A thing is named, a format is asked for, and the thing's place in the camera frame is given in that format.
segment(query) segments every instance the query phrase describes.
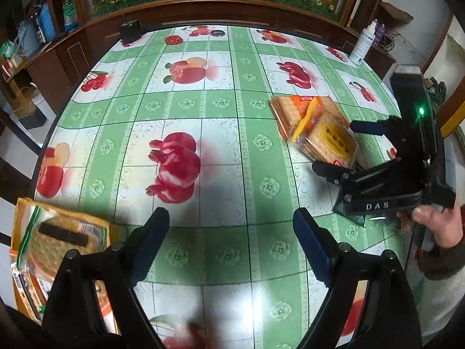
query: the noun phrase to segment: white bottle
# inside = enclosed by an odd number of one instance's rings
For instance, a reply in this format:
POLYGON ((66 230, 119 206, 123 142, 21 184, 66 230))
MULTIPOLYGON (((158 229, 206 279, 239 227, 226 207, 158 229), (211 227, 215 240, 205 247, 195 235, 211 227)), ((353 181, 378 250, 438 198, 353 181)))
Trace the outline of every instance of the white bottle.
POLYGON ((360 34, 359 40, 349 56, 349 60, 355 65, 360 65, 368 53, 368 50, 375 40, 375 30, 376 21, 373 21, 366 29, 363 29, 360 34))

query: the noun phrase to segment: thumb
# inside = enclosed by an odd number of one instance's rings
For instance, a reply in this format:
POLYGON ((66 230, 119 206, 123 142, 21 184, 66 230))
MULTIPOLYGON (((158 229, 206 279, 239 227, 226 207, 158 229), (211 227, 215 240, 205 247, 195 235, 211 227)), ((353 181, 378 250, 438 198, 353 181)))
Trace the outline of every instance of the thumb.
POLYGON ((412 219, 417 223, 424 224, 431 230, 435 230, 438 225, 441 225, 446 217, 439 211, 429 205, 420 205, 413 209, 412 219))

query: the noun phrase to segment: plastic bag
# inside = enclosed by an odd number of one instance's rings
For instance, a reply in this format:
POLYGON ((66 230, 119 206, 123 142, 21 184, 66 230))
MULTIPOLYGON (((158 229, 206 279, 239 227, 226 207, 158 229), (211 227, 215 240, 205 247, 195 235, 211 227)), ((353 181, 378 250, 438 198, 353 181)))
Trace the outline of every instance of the plastic bag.
POLYGON ((311 118, 306 122, 305 129, 310 131, 318 121, 318 118, 325 112, 329 112, 345 128, 349 128, 344 115, 341 114, 331 97, 320 96, 279 96, 273 97, 270 101, 271 109, 278 120, 278 128, 285 140, 290 140, 297 126, 307 114, 310 103, 314 108, 311 118))
MULTIPOLYGON (((48 293, 69 249, 82 255, 110 245, 110 225, 83 213, 19 198, 13 223, 11 271, 31 319, 41 323, 48 293)), ((102 281, 95 281, 97 299, 105 318, 111 306, 102 281)))
POLYGON ((304 130, 296 141, 311 159, 352 168, 359 145, 355 138, 325 111, 309 130, 304 130))

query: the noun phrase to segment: human hand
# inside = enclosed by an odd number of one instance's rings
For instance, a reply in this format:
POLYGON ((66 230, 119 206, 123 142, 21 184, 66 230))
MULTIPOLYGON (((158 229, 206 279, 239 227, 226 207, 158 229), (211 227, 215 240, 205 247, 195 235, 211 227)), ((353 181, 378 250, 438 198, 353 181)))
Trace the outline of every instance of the human hand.
MULTIPOLYGON (((400 217, 402 229, 407 229, 410 224, 407 214, 397 213, 397 216, 400 217)), ((462 217, 457 201, 453 209, 445 208, 441 213, 432 206, 420 205, 413 209, 412 219, 433 231, 434 241, 441 248, 455 247, 462 240, 462 217)))

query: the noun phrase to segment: screw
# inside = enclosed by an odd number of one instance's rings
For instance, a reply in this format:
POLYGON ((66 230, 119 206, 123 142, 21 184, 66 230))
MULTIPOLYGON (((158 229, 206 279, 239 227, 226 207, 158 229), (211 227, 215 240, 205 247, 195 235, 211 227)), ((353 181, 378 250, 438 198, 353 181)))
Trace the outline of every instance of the screw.
POLYGON ((70 249, 66 252, 65 257, 68 259, 75 258, 79 254, 77 249, 70 249))
POLYGON ((396 254, 391 249, 386 249, 384 251, 384 255, 391 260, 394 260, 394 258, 396 258, 396 254))
POLYGON ((116 243, 112 244, 110 247, 112 251, 120 251, 124 246, 124 243, 122 241, 117 241, 116 243))
POLYGON ((350 251, 350 245, 347 244, 347 243, 344 243, 344 242, 339 243, 338 247, 339 247, 339 249, 340 249, 341 251, 343 251, 343 252, 345 252, 345 253, 347 253, 348 251, 350 251))

